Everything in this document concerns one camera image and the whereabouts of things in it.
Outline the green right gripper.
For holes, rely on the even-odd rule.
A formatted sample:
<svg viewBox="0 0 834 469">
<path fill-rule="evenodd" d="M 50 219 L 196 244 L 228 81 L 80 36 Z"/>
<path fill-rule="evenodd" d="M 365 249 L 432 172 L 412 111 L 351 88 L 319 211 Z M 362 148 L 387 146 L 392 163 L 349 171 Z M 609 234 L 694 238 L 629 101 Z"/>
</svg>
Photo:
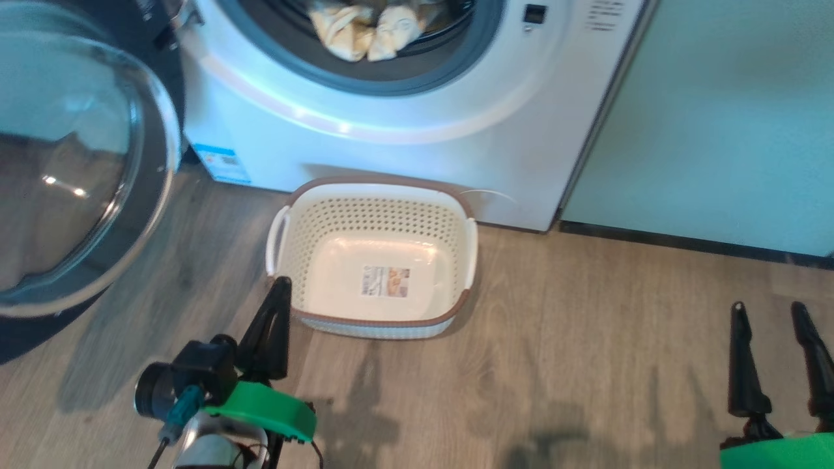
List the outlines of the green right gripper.
<svg viewBox="0 0 834 469">
<path fill-rule="evenodd" d="M 720 469 L 834 469 L 834 359 L 811 320 L 807 306 L 790 306 L 796 341 L 805 357 L 809 382 L 809 413 L 819 419 L 816 431 L 786 437 L 765 416 L 772 403 L 762 391 L 756 370 L 747 307 L 736 301 L 730 309 L 728 412 L 748 418 L 743 434 L 720 445 Z"/>
</svg>

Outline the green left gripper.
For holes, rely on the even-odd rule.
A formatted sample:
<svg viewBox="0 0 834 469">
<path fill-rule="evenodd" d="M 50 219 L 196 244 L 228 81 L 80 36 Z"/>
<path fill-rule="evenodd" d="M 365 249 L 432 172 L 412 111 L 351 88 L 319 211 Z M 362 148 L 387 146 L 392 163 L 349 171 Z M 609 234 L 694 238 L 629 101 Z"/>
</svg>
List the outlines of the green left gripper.
<svg viewBox="0 0 834 469">
<path fill-rule="evenodd" d="M 238 342 L 238 370 L 244 379 L 282 380 L 288 375 L 292 282 L 275 279 Z M 283 438 L 312 442 L 317 415 L 312 406 L 262 383 L 238 381 L 224 403 L 205 406 L 210 415 L 235 419 Z"/>
</svg>

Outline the black glass washer door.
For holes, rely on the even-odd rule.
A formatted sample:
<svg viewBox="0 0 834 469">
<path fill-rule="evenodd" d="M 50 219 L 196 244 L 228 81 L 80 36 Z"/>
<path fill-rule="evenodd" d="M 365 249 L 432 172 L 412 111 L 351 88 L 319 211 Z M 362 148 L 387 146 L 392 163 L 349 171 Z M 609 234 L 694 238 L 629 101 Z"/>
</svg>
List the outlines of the black glass washer door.
<svg viewBox="0 0 834 469">
<path fill-rule="evenodd" d="M 184 0 L 0 0 L 0 366 L 137 258 L 184 154 Z"/>
</svg>

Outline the cream yellow garment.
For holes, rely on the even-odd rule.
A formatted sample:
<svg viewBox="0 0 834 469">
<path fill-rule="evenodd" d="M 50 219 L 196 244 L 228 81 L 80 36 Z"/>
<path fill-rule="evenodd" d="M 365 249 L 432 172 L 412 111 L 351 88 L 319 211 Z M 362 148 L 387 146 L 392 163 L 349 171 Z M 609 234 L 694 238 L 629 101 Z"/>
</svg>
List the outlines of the cream yellow garment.
<svg viewBox="0 0 834 469">
<path fill-rule="evenodd" d="M 305 0 L 305 8 L 326 50 L 352 63 L 394 59 L 448 11 L 446 0 Z"/>
</svg>

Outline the white basket brown rim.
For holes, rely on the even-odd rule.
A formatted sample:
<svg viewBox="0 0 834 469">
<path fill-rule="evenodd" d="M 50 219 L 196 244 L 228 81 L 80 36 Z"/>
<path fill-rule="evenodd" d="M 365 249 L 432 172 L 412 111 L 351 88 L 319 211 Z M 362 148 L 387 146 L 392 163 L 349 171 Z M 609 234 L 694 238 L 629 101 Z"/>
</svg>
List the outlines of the white basket brown rim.
<svg viewBox="0 0 834 469">
<path fill-rule="evenodd" d="M 315 179 L 269 228 L 265 270 L 293 284 L 310 328 L 364 339 L 427 339 L 470 303 L 478 226 L 450 185 L 390 176 Z M 366 265 L 411 269 L 407 298 L 361 296 Z"/>
</svg>

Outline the printed sticker label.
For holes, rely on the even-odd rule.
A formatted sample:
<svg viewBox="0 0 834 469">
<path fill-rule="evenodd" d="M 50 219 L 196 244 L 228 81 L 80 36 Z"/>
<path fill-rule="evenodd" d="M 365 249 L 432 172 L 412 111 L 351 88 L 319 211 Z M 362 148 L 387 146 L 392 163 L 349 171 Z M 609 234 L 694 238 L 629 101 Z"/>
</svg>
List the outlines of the printed sticker label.
<svg viewBox="0 0 834 469">
<path fill-rule="evenodd" d="M 411 269 L 366 265 L 362 269 L 361 296 L 407 298 Z"/>
</svg>

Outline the large pale green cabinet door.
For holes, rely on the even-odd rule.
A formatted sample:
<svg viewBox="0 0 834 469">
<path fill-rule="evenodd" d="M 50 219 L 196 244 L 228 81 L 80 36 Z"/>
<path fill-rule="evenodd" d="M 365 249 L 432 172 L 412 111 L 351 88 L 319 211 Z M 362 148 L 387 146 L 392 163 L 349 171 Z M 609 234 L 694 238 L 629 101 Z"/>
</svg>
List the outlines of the large pale green cabinet door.
<svg viewBox="0 0 834 469">
<path fill-rule="evenodd" d="M 562 219 L 834 253 L 834 0 L 659 0 Z"/>
</svg>

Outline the white front-load washing machine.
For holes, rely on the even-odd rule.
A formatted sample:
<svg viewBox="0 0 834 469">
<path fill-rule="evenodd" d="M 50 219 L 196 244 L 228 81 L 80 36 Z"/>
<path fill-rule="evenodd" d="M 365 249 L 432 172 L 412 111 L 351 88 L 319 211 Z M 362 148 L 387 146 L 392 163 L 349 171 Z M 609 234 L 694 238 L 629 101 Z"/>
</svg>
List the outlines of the white front-load washing machine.
<svg viewBox="0 0 834 469">
<path fill-rule="evenodd" d="M 188 142 L 233 149 L 248 185 L 399 176 L 489 189 L 547 231 L 657 0 L 446 0 L 394 59 L 326 50 L 305 0 L 188 0 Z"/>
</svg>

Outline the dark baseboard strip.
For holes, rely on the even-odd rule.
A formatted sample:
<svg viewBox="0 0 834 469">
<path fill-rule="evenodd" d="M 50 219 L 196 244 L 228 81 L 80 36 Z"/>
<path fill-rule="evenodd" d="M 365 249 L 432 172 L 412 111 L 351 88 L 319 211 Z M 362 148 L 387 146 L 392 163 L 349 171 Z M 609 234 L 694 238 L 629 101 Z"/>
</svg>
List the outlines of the dark baseboard strip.
<svg viewBox="0 0 834 469">
<path fill-rule="evenodd" d="M 805 253 L 792 253 L 766 248 L 742 246 L 741 244 L 730 244 L 699 238 L 686 238 L 667 234 L 649 233 L 643 231 L 629 231 L 616 227 L 602 225 L 588 225 L 574 221 L 562 220 L 558 223 L 559 231 L 573 235 L 593 236 L 597 238 L 608 238 L 639 244 L 652 244 L 667 248 L 685 249 L 701 253 L 714 253 L 714 255 L 726 255 L 743 259 L 756 259 L 769 263 L 790 264 L 834 271 L 834 253 L 826 256 L 806 255 Z"/>
</svg>

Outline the blue energy label sticker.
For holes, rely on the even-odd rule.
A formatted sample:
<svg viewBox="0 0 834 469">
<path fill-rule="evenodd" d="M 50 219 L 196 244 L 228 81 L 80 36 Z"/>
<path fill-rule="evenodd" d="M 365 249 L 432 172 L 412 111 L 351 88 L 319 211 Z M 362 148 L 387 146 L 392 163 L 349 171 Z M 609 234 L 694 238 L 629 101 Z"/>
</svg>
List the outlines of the blue energy label sticker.
<svg viewBox="0 0 834 469">
<path fill-rule="evenodd" d="M 199 143 L 192 143 L 191 147 L 215 181 L 239 185 L 252 184 L 244 164 L 233 149 Z"/>
</svg>

